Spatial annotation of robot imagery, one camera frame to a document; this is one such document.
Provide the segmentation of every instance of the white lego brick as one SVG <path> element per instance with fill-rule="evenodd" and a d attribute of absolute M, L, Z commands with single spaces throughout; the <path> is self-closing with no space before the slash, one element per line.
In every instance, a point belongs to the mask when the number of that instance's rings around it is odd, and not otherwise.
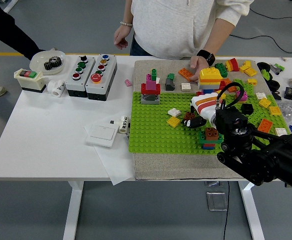
<path fill-rule="evenodd" d="M 257 99 L 261 100 L 263 98 L 267 98 L 264 92 L 257 92 L 256 93 Z"/>
<path fill-rule="evenodd" d="M 173 116 L 173 117 L 177 117 L 177 116 L 181 115 L 181 111 L 173 108 L 173 109 L 170 109 L 168 111 L 168 114 L 171 115 L 171 116 Z"/>
<path fill-rule="evenodd" d="M 189 92 L 191 91 L 191 85 L 189 82 L 181 83 L 181 91 Z"/>
<path fill-rule="evenodd" d="M 279 137 L 282 135 L 288 135 L 287 130 L 285 128 L 281 128 L 281 127 L 275 128 L 275 133 Z"/>
<path fill-rule="evenodd" d="M 86 142 L 88 144 L 101 145 L 110 148 L 115 140 L 118 129 L 118 124 L 94 124 L 89 130 Z"/>

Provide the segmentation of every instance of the pink lego brick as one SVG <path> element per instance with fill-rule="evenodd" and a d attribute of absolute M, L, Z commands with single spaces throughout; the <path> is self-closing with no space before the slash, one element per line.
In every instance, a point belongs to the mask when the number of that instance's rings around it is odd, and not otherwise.
<path fill-rule="evenodd" d="M 128 79 L 125 80 L 125 83 L 126 83 L 127 87 L 131 87 L 132 86 L 131 82 Z"/>

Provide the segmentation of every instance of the table leg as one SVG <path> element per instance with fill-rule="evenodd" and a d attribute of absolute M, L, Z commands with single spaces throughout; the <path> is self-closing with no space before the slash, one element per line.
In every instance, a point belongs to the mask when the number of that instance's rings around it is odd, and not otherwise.
<path fill-rule="evenodd" d="M 84 181 L 69 181 L 72 187 L 63 240 L 75 240 Z"/>
<path fill-rule="evenodd" d="M 252 239 L 265 240 L 254 197 L 252 196 L 251 192 L 251 188 L 254 186 L 254 184 L 248 181 L 239 181 L 238 183 L 241 191 L 241 196 L 245 205 Z"/>

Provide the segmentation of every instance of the white table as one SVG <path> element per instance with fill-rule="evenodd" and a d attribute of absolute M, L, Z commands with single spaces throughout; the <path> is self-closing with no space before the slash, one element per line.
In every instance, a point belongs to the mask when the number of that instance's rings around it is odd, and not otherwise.
<path fill-rule="evenodd" d="M 50 78 L 70 77 L 77 58 L 68 55 L 62 72 Z M 284 72 L 274 75 L 282 84 L 280 92 L 286 87 L 284 79 L 292 77 L 292 58 L 286 62 L 280 58 L 237 58 L 285 66 Z M 50 96 L 46 90 L 43 93 L 22 91 L 1 135 L 0 180 L 68 181 L 71 185 L 64 240 L 75 238 L 84 181 L 110 180 L 94 148 L 85 144 L 83 127 L 118 110 L 131 111 L 133 88 L 127 87 L 124 81 L 132 80 L 137 60 L 157 58 L 117 56 L 118 70 L 107 101 L 69 97 L 66 90 L 60 98 Z M 260 240 L 264 237 L 250 191 L 252 186 L 240 183 L 253 238 Z"/>

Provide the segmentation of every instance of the black cable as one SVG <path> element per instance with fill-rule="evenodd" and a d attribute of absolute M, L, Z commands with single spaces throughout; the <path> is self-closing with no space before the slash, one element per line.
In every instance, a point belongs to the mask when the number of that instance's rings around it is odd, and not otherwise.
<path fill-rule="evenodd" d="M 224 240 L 225 240 L 225 237 L 226 237 L 226 228 L 227 228 L 227 222 L 228 222 L 229 197 L 230 197 L 230 184 L 229 184 L 229 181 L 228 181 L 228 205 L 227 205 L 227 215 L 226 215 L 226 223 L 225 223 L 225 229 L 224 229 Z"/>
<path fill-rule="evenodd" d="M 276 42 L 276 40 L 272 37 L 272 36 L 268 36 L 268 35 L 260 35 L 260 36 L 254 36 L 254 37 L 242 37 L 242 36 L 236 36 L 236 35 L 232 35 L 230 34 L 230 36 L 232 37 L 236 37 L 236 38 L 240 38 L 240 39 L 245 39 L 245 40 L 251 40 L 251 39 L 256 39 L 256 38 L 261 38 L 261 37 L 266 37 L 266 38 L 271 38 L 275 44 L 277 45 L 278 48 L 280 48 L 282 51 L 284 51 L 285 53 L 288 53 L 288 54 L 292 54 L 292 51 L 286 51 L 284 49 L 282 49 Z"/>
<path fill-rule="evenodd" d="M 258 13 L 256 11 L 253 11 L 255 14 L 258 14 L 260 16 L 263 16 L 263 17 L 266 17 L 266 18 L 269 18 L 269 19 L 292 19 L 292 16 L 286 16 L 286 17 L 270 17 L 270 16 L 266 16 L 266 15 L 263 15 L 261 13 Z"/>

